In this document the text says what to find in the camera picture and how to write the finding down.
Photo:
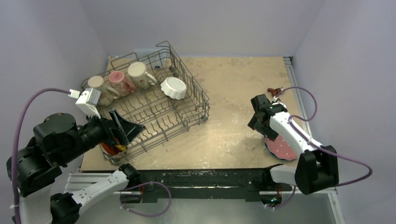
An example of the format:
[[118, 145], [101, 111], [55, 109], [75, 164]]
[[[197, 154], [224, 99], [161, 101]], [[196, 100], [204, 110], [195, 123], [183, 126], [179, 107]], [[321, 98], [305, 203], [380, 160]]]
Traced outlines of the yellow plate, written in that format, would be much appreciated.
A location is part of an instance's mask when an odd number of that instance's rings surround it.
[[123, 144], [122, 144], [121, 142], [119, 142], [119, 141], [117, 141], [116, 143], [117, 143], [117, 145], [115, 145], [115, 147], [116, 147], [119, 151], [124, 152], [124, 151], [126, 151], [126, 150], [128, 149], [127, 145], [123, 145]]

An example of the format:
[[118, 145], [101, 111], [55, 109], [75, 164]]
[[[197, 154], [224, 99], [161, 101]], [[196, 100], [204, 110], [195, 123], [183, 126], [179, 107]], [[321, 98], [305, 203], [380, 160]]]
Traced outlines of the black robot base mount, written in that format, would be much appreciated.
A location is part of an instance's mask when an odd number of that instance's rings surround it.
[[123, 203], [156, 203], [158, 199], [243, 199], [278, 205], [288, 184], [268, 179], [268, 168], [140, 170], [121, 191]]

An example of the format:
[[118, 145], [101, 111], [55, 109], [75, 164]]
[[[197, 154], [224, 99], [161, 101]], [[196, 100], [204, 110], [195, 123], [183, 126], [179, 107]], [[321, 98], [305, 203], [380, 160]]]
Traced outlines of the pink patterned mug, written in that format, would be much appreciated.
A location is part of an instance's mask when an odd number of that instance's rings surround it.
[[127, 79], [122, 71], [111, 72], [108, 76], [108, 81], [110, 85], [120, 93], [121, 97], [137, 92], [136, 86]]

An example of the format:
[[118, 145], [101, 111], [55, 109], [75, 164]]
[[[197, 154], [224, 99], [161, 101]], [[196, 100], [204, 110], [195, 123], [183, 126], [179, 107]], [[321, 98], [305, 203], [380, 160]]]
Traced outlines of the beige mug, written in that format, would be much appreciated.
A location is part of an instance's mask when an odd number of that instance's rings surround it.
[[120, 93], [110, 85], [106, 84], [102, 76], [93, 76], [89, 78], [87, 84], [89, 87], [101, 91], [98, 102], [99, 105], [109, 105], [114, 100], [120, 98]]

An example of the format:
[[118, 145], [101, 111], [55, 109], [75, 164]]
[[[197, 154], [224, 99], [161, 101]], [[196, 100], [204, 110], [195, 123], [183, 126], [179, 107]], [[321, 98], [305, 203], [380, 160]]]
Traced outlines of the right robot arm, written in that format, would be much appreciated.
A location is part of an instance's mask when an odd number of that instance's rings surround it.
[[258, 95], [250, 100], [254, 115], [248, 127], [257, 131], [270, 141], [281, 140], [282, 146], [288, 145], [298, 156], [295, 168], [286, 165], [274, 165], [268, 174], [262, 177], [263, 186], [273, 190], [280, 183], [296, 186], [309, 195], [326, 188], [333, 188], [339, 183], [337, 151], [322, 144], [305, 132], [292, 120], [282, 103], [273, 103], [266, 95]]

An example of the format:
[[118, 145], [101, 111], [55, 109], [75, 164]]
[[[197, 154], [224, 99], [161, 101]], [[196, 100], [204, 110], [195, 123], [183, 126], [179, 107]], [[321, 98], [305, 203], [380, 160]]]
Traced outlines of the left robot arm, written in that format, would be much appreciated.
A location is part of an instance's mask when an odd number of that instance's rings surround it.
[[73, 224], [81, 214], [110, 194], [139, 186], [139, 172], [129, 164], [85, 189], [52, 194], [55, 179], [68, 163], [104, 143], [131, 143], [145, 130], [142, 124], [123, 119], [111, 109], [111, 118], [93, 116], [82, 127], [68, 113], [48, 116], [33, 129], [27, 146], [10, 157], [7, 172], [17, 187], [13, 222], [16, 224]]

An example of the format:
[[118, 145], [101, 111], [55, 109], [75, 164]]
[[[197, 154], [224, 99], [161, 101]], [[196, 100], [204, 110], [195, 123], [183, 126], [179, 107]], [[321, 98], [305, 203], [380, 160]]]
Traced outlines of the white floral mug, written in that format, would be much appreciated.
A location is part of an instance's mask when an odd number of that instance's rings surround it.
[[149, 89], [157, 84], [157, 79], [151, 75], [143, 62], [134, 62], [129, 65], [127, 73], [139, 91]]

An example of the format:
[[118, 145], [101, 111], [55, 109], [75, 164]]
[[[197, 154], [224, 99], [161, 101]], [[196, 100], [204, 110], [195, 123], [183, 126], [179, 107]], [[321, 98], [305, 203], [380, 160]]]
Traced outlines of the white bowl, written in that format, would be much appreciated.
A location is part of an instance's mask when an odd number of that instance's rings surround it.
[[187, 92], [186, 84], [179, 78], [168, 77], [161, 84], [161, 91], [172, 99], [181, 100]]

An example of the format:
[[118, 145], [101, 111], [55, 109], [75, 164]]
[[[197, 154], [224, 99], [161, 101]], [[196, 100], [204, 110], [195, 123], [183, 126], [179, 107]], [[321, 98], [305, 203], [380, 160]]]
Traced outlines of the red-orange plate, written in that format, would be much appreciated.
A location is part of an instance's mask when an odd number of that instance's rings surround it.
[[108, 144], [105, 144], [105, 143], [101, 143], [100, 145], [111, 156], [117, 155], [117, 154], [119, 154], [121, 152], [121, 150], [119, 150], [114, 145], [108, 145]]

